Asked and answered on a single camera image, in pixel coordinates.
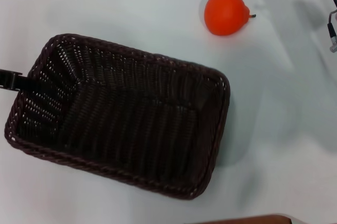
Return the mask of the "dark brown woven basket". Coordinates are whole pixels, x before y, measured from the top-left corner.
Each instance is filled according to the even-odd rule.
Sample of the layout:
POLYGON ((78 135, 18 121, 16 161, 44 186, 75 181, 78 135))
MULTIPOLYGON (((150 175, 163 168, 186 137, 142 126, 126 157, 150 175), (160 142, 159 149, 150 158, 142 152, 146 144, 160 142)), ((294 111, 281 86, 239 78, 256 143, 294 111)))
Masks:
POLYGON ((230 84, 220 71, 77 34, 52 37, 16 91, 5 138, 33 157, 192 200, 215 168, 230 84))

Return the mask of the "orange toy pear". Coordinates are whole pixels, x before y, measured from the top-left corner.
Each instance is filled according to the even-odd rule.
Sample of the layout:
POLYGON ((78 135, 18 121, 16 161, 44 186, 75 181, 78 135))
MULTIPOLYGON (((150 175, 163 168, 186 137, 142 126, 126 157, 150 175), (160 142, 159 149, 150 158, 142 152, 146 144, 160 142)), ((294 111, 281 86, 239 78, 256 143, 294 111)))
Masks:
POLYGON ((204 10, 205 25, 216 36, 235 34, 255 17, 243 0, 208 0, 204 10))

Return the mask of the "white tablecloth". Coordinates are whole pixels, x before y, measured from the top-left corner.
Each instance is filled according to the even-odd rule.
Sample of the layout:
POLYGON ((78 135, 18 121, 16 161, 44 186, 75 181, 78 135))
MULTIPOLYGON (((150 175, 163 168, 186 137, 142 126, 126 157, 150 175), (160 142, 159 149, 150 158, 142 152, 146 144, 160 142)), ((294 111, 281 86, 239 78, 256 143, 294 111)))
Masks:
POLYGON ((256 17, 209 32, 208 0, 0 0, 0 69, 27 73, 63 33, 97 37, 223 72, 231 87, 205 192, 175 200, 30 157, 4 125, 16 94, 0 90, 0 224, 178 224, 281 214, 337 222, 337 53, 331 0, 243 0, 256 17))

